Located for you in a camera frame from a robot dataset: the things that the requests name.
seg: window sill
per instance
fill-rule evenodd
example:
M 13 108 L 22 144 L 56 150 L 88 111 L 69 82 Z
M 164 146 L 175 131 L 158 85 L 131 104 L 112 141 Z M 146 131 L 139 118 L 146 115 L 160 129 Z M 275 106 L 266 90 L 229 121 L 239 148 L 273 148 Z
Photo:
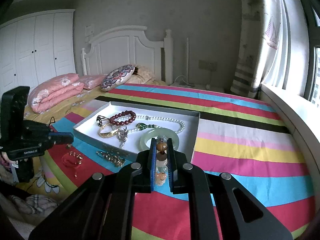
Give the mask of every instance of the window sill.
M 260 100 L 280 115 L 304 155 L 320 207 L 320 109 L 308 100 L 277 87 L 262 84 Z

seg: white headboard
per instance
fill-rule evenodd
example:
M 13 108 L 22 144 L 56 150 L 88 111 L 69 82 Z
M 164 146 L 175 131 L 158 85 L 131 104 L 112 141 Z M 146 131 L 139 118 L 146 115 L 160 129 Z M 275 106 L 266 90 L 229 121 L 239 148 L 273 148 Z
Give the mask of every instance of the white headboard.
M 173 39 L 166 30 L 164 41 L 149 41 L 145 26 L 127 25 L 106 30 L 94 36 L 91 49 L 82 49 L 84 75 L 108 74 L 126 65 L 138 64 L 150 68 L 156 79 L 161 80 L 161 48 L 164 48 L 165 82 L 173 83 Z

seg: bedpost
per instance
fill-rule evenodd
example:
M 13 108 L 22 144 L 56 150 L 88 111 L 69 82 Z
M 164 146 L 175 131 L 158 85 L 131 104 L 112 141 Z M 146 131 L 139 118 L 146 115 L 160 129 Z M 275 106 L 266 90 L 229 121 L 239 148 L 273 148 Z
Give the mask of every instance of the bedpost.
M 83 70 L 83 75 L 87 76 L 88 72 L 87 72 L 87 64 L 85 62 L 85 58 L 84 58 L 85 52 L 84 52 L 84 48 L 82 48 L 81 50 L 81 61 L 82 61 L 82 70 Z
M 168 85 L 173 83 L 173 38 L 171 30 L 165 30 L 164 38 L 164 62 L 165 62 L 165 82 Z

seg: pearl necklace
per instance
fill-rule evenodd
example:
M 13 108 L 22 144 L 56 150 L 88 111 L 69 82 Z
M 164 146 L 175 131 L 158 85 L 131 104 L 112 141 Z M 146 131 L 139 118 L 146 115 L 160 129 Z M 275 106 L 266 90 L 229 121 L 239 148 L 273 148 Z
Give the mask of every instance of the pearl necklace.
M 183 121 L 180 121 L 178 119 L 173 119 L 173 118 L 166 118 L 166 117 L 159 117 L 159 116 L 148 116 L 148 115 L 137 115 L 136 119 L 162 120 L 162 121 L 176 122 L 176 123 L 180 124 L 180 126 L 181 126 L 179 130 L 174 131 L 176 134 L 181 133 L 183 131 L 183 129 L 185 129 L 185 127 L 186 127 Z M 159 125 L 155 125 L 155 127 L 156 128 L 163 128 L 162 126 L 159 126 Z M 113 125 L 112 129 L 115 130 L 115 129 L 117 129 L 117 127 L 115 125 Z M 137 132 L 137 131 L 140 131 L 140 129 L 134 128 L 134 129 L 128 130 L 128 133 Z

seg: wall outlet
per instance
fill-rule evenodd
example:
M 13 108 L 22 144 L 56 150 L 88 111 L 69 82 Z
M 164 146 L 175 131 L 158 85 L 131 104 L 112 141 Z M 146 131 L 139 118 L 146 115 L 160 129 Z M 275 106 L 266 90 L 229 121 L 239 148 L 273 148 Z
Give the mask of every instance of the wall outlet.
M 212 72 L 217 71 L 217 62 L 209 62 L 209 61 L 200 59 L 198 66 L 200 69 L 205 69 Z

